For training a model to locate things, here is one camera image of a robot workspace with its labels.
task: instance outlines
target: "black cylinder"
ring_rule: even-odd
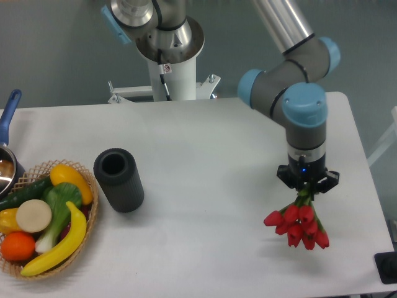
[[[117,212],[131,212],[142,204],[143,186],[130,152],[120,148],[102,152],[95,160],[94,175]]]

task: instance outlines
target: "red tulip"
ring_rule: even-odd
[[[314,236],[314,240],[322,249],[325,249],[329,246],[329,239],[326,231],[322,232],[318,230]]]
[[[313,237],[318,231],[317,220],[312,220],[311,222],[308,223],[302,223],[302,227],[306,234]]]
[[[311,237],[308,234],[304,233],[303,237],[302,237],[302,240],[303,240],[303,244],[305,245],[305,248],[307,250],[313,250],[313,248],[314,248],[314,246],[316,244],[316,242],[315,242],[313,237]]]
[[[309,223],[314,219],[312,206],[303,205],[299,208],[299,219],[302,223]]]
[[[280,211],[273,211],[265,218],[263,223],[268,227],[278,226],[284,223],[284,218]]]
[[[275,232],[276,234],[279,234],[280,236],[285,234],[288,231],[289,224],[284,221],[281,225],[276,226]]]
[[[288,245],[297,247],[303,236],[303,228],[300,223],[295,223],[288,228]]]
[[[289,224],[294,223],[297,219],[299,219],[299,207],[296,205],[291,205],[288,207],[284,213],[284,219]]]

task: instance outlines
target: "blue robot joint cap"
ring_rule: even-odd
[[[318,127],[328,116],[325,91],[314,83],[294,84],[284,92],[282,110],[286,118],[297,126]]]

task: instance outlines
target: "red vegetable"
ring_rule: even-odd
[[[80,211],[86,216],[86,220],[88,221],[89,218],[89,211],[91,207],[89,205],[82,205]]]
[[[281,225],[276,226],[275,232],[276,234],[279,234],[281,236],[288,231],[288,228],[289,228],[289,224],[285,221]]]
[[[326,231],[318,230],[316,235],[314,236],[314,240],[322,249],[329,247],[329,239]]]
[[[61,241],[62,239],[64,239],[64,237],[66,237],[66,235],[69,233],[70,225],[71,225],[71,223],[69,223],[69,224],[62,230],[62,232],[61,232],[61,234],[60,234],[60,241]]]
[[[317,220],[312,220],[309,223],[302,223],[302,227],[306,234],[313,237],[318,231]]]
[[[295,223],[288,228],[288,245],[297,247],[303,236],[303,228],[300,223]]]
[[[278,226],[278,225],[282,225],[284,223],[284,218],[283,215],[280,213],[280,211],[273,211],[272,213],[270,213],[265,220],[263,221],[263,223],[268,226]]]
[[[313,248],[314,248],[314,246],[316,244],[316,242],[315,242],[313,237],[311,237],[308,234],[304,233],[303,237],[302,237],[302,240],[303,240],[303,244],[305,245],[305,248],[307,250],[313,250]]]
[[[311,206],[303,205],[299,208],[299,219],[302,223],[311,222],[314,219],[314,211]]]
[[[284,219],[289,224],[297,221],[299,219],[299,207],[296,205],[291,205],[288,207],[284,213]]]

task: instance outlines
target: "yellow pepper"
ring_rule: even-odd
[[[91,188],[83,176],[71,166],[59,164],[50,171],[50,179],[52,185],[56,186],[62,182],[68,182],[77,186],[81,192],[82,204],[89,205],[92,200]]]
[[[11,208],[0,212],[1,233],[8,235],[12,232],[22,231],[16,220],[17,211],[18,208]]]
[[[60,264],[77,250],[87,231],[86,216],[70,201],[66,202],[71,213],[69,233],[48,252],[34,258],[20,272],[22,276],[34,276]]]

